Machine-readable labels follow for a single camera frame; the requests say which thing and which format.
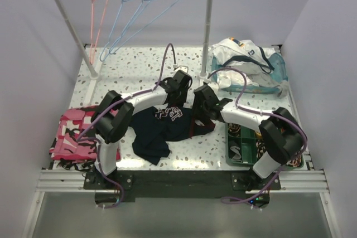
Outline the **navy tank top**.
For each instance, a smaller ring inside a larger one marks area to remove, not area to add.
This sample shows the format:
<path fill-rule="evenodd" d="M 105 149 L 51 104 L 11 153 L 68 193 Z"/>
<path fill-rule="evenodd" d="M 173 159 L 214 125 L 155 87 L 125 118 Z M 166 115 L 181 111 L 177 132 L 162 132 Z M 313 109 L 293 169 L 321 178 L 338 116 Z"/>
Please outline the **navy tank top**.
<path fill-rule="evenodd" d="M 178 106 L 142 110 L 132 116 L 129 126 L 136 135 L 132 143 L 134 153 L 155 166 L 169 156 L 167 142 L 206 135 L 215 129 L 210 119 L 196 119 L 192 109 Z"/>

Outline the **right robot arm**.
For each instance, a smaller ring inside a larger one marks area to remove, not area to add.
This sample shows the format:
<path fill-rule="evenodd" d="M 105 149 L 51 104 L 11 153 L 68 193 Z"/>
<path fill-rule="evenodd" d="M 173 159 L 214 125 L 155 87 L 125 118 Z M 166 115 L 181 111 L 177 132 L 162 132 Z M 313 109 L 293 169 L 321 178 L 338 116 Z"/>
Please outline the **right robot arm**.
<path fill-rule="evenodd" d="M 291 113 L 279 107 L 277 110 L 259 110 L 228 98 L 218 98 L 207 84 L 194 90 L 193 115 L 202 122 L 215 120 L 238 124 L 261 134 L 266 152 L 253 165 L 248 182 L 254 189 L 262 189 L 268 176 L 281 169 L 287 162 L 303 153 L 307 136 Z"/>

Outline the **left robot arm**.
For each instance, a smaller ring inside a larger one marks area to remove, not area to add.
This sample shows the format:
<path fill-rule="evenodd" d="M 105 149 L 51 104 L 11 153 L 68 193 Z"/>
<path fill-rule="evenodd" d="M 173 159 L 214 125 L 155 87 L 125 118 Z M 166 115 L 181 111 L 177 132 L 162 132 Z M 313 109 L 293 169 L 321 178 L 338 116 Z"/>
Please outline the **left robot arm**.
<path fill-rule="evenodd" d="M 184 104 L 192 85 L 192 77 L 177 70 L 172 77 L 159 81 L 153 89 L 119 94 L 109 91 L 91 118 L 91 127 L 100 141 L 95 167 L 99 171 L 96 183 L 103 189 L 115 184 L 116 154 L 119 140 L 125 135 L 136 113 L 156 105 Z"/>

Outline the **green compartment tray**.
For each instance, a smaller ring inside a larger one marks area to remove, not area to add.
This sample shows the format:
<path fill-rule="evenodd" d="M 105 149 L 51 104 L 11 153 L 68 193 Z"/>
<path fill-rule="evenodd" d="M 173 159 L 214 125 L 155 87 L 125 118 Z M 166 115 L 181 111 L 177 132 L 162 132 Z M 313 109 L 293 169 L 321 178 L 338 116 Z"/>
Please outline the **green compartment tray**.
<path fill-rule="evenodd" d="M 257 160 L 257 139 L 262 139 L 260 133 L 241 126 L 240 137 L 232 137 L 228 134 L 228 123 L 225 124 L 226 138 L 226 162 L 232 167 L 253 167 Z M 241 148 L 242 162 L 235 161 L 230 157 L 229 142 L 235 141 Z"/>

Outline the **white garment in basket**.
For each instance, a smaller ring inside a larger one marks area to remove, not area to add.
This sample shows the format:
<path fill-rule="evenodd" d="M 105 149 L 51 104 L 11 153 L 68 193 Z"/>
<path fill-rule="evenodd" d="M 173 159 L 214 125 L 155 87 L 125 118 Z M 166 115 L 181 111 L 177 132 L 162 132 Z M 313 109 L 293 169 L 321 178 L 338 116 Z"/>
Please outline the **white garment in basket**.
<path fill-rule="evenodd" d="M 245 56 L 262 65 L 272 67 L 270 59 L 275 50 L 269 47 L 257 46 L 252 40 L 237 40 L 225 38 L 212 46 L 213 55 L 221 65 L 234 56 Z"/>

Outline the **grey white rolled tie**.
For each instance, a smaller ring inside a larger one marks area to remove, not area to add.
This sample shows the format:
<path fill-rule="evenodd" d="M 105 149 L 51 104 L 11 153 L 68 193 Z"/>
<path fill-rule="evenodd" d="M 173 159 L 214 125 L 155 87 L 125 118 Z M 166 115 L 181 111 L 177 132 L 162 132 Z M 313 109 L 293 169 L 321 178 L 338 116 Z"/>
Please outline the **grey white rolled tie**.
<path fill-rule="evenodd" d="M 231 159 L 242 162 L 241 148 L 239 144 L 235 141 L 229 142 L 229 151 Z"/>

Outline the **grey garment in basket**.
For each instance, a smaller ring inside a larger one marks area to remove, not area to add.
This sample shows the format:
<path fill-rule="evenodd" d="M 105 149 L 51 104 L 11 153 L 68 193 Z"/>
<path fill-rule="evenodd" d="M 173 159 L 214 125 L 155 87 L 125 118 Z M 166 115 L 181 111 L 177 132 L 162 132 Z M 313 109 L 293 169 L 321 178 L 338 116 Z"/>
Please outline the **grey garment in basket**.
<path fill-rule="evenodd" d="M 246 63 L 246 64 L 229 64 L 228 67 L 232 67 L 241 71 L 246 78 L 247 85 L 261 86 L 267 88 L 278 88 L 279 98 L 284 98 L 289 92 L 288 81 L 278 84 L 275 82 L 267 72 L 264 72 L 258 65 Z M 218 72 L 217 78 L 219 88 L 229 87 L 230 85 L 242 85 L 244 86 L 244 79 L 240 73 L 232 70 L 223 70 Z"/>

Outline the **black white spotted rolled tie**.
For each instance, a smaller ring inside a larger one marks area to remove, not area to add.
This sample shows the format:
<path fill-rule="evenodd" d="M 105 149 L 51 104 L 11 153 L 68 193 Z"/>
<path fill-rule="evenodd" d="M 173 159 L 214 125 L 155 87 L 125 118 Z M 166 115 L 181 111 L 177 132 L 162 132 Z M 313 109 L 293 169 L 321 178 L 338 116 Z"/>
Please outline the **black white spotted rolled tie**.
<path fill-rule="evenodd" d="M 266 146 L 264 141 L 262 139 L 257 139 L 256 147 L 257 147 L 257 160 L 259 160 L 266 152 Z"/>

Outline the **brown pink floral rolled tie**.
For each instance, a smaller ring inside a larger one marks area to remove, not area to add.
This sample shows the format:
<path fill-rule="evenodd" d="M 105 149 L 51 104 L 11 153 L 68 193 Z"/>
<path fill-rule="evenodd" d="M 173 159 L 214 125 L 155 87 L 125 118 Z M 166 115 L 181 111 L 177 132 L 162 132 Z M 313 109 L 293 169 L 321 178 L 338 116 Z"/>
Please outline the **brown pink floral rolled tie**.
<path fill-rule="evenodd" d="M 299 155 L 299 156 L 297 156 L 295 159 L 290 160 L 290 161 L 287 163 L 287 165 L 288 165 L 289 167 L 296 168 L 296 167 L 299 167 L 299 166 L 301 165 L 301 163 L 302 163 L 302 156 Z"/>

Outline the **pink camouflage folded garment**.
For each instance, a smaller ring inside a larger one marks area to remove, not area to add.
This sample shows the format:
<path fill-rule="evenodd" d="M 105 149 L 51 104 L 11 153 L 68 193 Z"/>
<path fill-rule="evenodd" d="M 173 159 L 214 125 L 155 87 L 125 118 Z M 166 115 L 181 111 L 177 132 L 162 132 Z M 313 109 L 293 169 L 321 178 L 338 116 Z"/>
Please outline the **pink camouflage folded garment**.
<path fill-rule="evenodd" d="M 107 145 L 104 139 L 91 126 L 91 118 L 96 105 L 72 108 L 64 112 L 59 121 L 55 139 L 50 147 L 51 159 L 64 169 L 87 171 L 97 160 L 98 142 L 100 163 L 105 173 L 117 169 L 120 160 L 119 145 Z"/>

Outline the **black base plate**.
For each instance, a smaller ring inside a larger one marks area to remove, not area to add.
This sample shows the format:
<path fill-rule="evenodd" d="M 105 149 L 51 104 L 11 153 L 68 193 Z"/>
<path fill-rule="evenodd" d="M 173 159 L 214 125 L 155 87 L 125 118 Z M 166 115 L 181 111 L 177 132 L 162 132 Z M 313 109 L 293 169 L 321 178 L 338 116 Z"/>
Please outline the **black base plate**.
<path fill-rule="evenodd" d="M 262 208 L 281 182 L 276 174 L 260 179 L 251 171 L 115 171 L 108 178 L 90 171 L 83 188 L 95 192 L 98 205 L 138 198 L 199 198 Z"/>

